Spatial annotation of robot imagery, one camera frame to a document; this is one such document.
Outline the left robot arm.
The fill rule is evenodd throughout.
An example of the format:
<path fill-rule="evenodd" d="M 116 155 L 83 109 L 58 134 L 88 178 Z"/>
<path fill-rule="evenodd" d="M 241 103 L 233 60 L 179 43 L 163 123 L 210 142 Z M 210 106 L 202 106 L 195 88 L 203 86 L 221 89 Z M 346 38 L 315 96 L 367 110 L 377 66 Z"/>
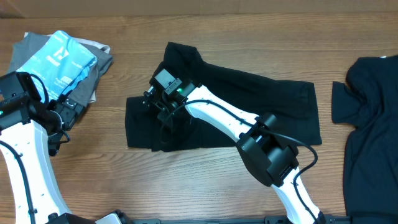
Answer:
<path fill-rule="evenodd" d="M 1 152 L 14 197 L 16 223 L 90 223 L 72 214 L 57 185 L 49 136 L 61 132 L 61 119 L 48 109 L 36 75 L 11 72 L 1 77 Z"/>

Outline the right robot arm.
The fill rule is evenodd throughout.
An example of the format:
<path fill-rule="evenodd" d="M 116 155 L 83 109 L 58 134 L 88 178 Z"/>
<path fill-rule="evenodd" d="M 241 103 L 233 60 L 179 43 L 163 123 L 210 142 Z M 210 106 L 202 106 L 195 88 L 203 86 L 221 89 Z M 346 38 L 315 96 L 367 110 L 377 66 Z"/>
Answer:
<path fill-rule="evenodd" d="M 186 112 L 227 135 L 236 145 L 248 172 L 261 184 L 272 187 L 284 205 L 291 223 L 325 223 L 325 216 L 312 202 L 301 174 L 317 160 L 301 169 L 298 147 L 304 143 L 275 132 L 273 114 L 259 116 L 241 110 L 214 95 L 205 85 L 180 79 L 163 69 L 150 80 L 144 96 L 158 107 L 161 126 L 176 130 L 173 117 Z"/>

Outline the black polo shirt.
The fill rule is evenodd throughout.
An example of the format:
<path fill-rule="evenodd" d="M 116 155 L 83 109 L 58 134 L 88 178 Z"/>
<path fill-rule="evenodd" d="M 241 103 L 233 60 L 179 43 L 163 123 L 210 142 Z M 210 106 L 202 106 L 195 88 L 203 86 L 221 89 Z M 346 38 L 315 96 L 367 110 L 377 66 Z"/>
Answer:
<path fill-rule="evenodd" d="M 170 42 L 157 71 L 165 69 L 175 77 L 191 78 L 235 107 L 258 115 L 271 113 L 281 123 L 277 133 L 309 145 L 321 145 L 318 105 L 314 84 L 273 80 L 252 73 L 205 62 L 197 48 Z M 125 129 L 128 147 L 152 151 L 233 147 L 234 142 L 205 121 L 180 110 L 173 116 L 177 128 L 161 126 L 159 110 L 143 96 L 126 100 Z"/>

